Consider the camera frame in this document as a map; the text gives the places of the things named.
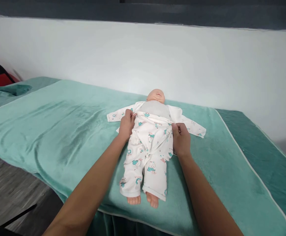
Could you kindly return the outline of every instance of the baby onesie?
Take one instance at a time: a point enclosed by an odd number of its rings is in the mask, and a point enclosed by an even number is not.
[[[144,174],[143,191],[166,201],[167,163],[173,156],[171,124],[183,122],[190,133],[201,138],[206,129],[183,116],[180,108],[158,101],[137,102],[108,114],[108,121],[120,121],[126,109],[137,113],[137,117],[128,143],[120,192],[126,197],[139,196]]]

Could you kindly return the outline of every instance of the gray floor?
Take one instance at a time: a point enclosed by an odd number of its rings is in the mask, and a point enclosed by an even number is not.
[[[0,225],[35,203],[36,209],[6,228],[23,236],[40,236],[63,204],[39,179],[0,159]]]

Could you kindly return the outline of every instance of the doll head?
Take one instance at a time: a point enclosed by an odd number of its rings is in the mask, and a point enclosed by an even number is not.
[[[147,96],[147,101],[159,101],[160,103],[164,104],[165,102],[165,95],[162,90],[154,89],[150,94]]]

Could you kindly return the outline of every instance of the teal blanket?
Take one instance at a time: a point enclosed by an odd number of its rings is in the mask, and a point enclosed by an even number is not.
[[[34,173],[66,199],[116,136],[106,114],[145,96],[59,81],[0,107],[0,158]],[[192,137],[192,154],[245,235],[286,235],[286,216],[250,167],[219,114],[211,108],[167,101],[207,129]],[[199,235],[188,190],[176,158],[168,164],[168,194],[158,209],[144,200],[128,205],[118,183],[121,154],[99,210],[173,235]]]

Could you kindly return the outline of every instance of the onesie sleeve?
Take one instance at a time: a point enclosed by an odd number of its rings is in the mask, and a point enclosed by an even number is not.
[[[126,109],[130,109],[133,111],[133,108],[135,107],[135,104],[121,108],[119,110],[116,110],[114,112],[111,112],[107,115],[108,122],[117,122],[121,121],[121,118],[125,115]]]
[[[142,105],[145,102],[137,102],[133,105],[121,108],[119,110],[116,110],[114,112],[111,112],[107,115],[107,120],[108,122],[117,122],[117,121],[121,121],[121,118],[126,114],[126,109],[130,109],[133,111],[133,113],[136,113],[137,111],[139,111],[139,109],[142,107]]]
[[[202,127],[201,125],[199,125],[198,123],[194,122],[193,120],[190,120],[184,115],[181,115],[180,123],[184,123],[186,125],[190,134],[193,134],[200,138],[204,138],[206,129]]]
[[[170,113],[170,117],[172,121],[175,123],[184,123],[189,131],[190,134],[193,134],[195,136],[198,136],[200,138],[204,138],[206,129],[196,123],[193,120],[190,120],[189,118],[185,117],[182,114],[182,109],[179,107],[173,107],[170,105],[167,105]]]

